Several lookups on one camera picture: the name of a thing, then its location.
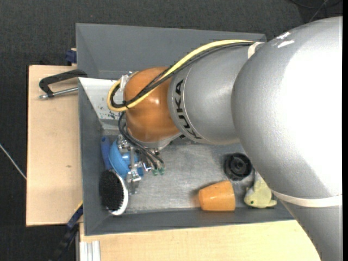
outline orange cup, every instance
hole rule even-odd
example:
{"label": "orange cup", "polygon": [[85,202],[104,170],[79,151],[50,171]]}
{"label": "orange cup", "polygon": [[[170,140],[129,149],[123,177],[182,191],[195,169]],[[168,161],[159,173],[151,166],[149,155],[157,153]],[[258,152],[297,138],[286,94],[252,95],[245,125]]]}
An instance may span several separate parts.
{"label": "orange cup", "polygon": [[202,210],[234,211],[235,198],[232,184],[229,180],[222,181],[198,192]]}

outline yellow rubber duck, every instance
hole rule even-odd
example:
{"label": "yellow rubber duck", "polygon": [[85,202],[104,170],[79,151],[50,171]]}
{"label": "yellow rubber duck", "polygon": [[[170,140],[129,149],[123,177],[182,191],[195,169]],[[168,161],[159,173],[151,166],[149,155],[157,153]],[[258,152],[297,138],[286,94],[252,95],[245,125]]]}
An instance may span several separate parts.
{"label": "yellow rubber duck", "polygon": [[247,189],[244,203],[255,208],[272,207],[277,204],[277,201],[272,199],[271,189],[259,173],[255,173],[254,185]]}

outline brush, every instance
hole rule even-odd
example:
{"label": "brush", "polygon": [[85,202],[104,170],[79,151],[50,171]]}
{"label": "brush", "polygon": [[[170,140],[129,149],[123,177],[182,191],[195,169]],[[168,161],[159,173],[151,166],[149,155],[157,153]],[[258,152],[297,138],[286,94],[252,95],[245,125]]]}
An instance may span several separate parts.
{"label": "brush", "polygon": [[101,138],[101,151],[105,166],[99,181],[102,204],[113,215],[121,215],[126,210],[129,194],[125,181],[112,168],[109,161],[110,140],[107,136]]}

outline light wood surface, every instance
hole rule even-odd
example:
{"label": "light wood surface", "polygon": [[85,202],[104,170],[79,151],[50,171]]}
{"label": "light wood surface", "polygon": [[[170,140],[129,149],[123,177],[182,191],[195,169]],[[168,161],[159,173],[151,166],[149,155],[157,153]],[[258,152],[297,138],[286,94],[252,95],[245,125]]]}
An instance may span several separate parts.
{"label": "light wood surface", "polygon": [[[29,67],[27,226],[67,223],[82,200],[77,92],[41,100],[42,78],[73,70],[68,66]],[[77,86],[77,79],[50,85]]]}
{"label": "light wood surface", "polygon": [[82,224],[80,240],[99,240],[102,261],[320,260],[295,220],[99,236]]}
{"label": "light wood surface", "polygon": [[[28,226],[67,223],[82,200],[77,93],[38,99],[43,94],[38,86],[41,78],[73,69],[29,68]],[[52,90],[74,86],[76,80],[70,80]],[[294,220],[99,236],[85,236],[81,224],[80,240],[100,240],[102,261],[319,260]]]}

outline dark carpet floor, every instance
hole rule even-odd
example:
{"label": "dark carpet floor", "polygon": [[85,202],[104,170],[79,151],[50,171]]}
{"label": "dark carpet floor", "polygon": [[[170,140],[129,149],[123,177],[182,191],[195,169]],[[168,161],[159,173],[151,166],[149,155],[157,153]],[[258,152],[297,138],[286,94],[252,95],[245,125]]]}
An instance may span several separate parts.
{"label": "dark carpet floor", "polygon": [[[310,21],[325,0],[0,0],[0,143],[26,171],[28,64],[66,65],[74,24],[110,23],[265,33]],[[328,0],[334,4],[339,0]],[[343,3],[313,20],[343,13]],[[47,260],[63,226],[25,227],[26,182],[0,151],[0,260]],[[65,258],[74,260],[73,250]]]}

